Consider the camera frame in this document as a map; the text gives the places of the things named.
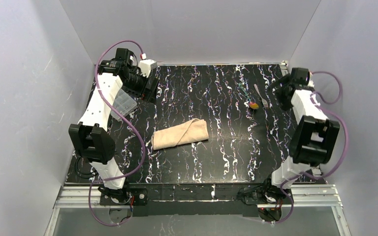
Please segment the beige cloth napkin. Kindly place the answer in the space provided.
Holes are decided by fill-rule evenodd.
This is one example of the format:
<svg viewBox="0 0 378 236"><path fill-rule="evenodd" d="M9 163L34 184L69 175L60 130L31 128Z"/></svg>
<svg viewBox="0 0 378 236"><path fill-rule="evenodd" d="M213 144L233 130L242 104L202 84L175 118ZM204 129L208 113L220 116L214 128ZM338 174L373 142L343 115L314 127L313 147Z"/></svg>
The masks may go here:
<svg viewBox="0 0 378 236"><path fill-rule="evenodd" d="M153 150L172 148L209 139L206 121L194 118L185 123L155 131L151 137Z"/></svg>

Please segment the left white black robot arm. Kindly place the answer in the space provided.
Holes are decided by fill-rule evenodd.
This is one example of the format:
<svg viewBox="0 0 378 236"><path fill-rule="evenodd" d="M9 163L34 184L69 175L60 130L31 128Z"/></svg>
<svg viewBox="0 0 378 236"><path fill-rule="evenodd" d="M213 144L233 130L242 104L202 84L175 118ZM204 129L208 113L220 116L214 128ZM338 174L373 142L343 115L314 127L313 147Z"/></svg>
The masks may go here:
<svg viewBox="0 0 378 236"><path fill-rule="evenodd" d="M97 66L98 87L92 92L86 111L77 124L68 130L77 157L95 168L111 190L122 189L125 177L115 162L115 141L107 133L114 101L120 91L150 103L155 103L158 79L151 77L157 67L152 59L142 59L134 65L135 54L118 48L115 57L102 60Z"/></svg>

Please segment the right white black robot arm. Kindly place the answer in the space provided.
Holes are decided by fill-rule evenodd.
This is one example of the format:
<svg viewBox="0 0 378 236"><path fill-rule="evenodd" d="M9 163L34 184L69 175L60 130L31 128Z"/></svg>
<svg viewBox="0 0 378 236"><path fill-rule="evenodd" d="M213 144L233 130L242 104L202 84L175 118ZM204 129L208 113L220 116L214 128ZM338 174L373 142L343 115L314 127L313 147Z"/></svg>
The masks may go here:
<svg viewBox="0 0 378 236"><path fill-rule="evenodd" d="M303 173L328 163L337 140L340 124L317 107L311 76L308 69L294 67L270 85L281 109L292 110L297 122L288 157L270 176L274 187L289 189Z"/></svg>

